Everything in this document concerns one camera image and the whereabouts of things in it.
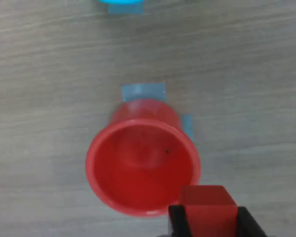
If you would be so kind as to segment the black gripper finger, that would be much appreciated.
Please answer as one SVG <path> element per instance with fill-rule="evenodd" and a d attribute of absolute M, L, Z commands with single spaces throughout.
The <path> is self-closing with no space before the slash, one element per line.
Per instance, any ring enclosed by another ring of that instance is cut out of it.
<path fill-rule="evenodd" d="M 238 207 L 236 224 L 237 237 L 268 237 L 248 209 L 244 206 Z"/>
<path fill-rule="evenodd" d="M 169 236 L 192 237 L 183 205 L 168 206 Z"/>

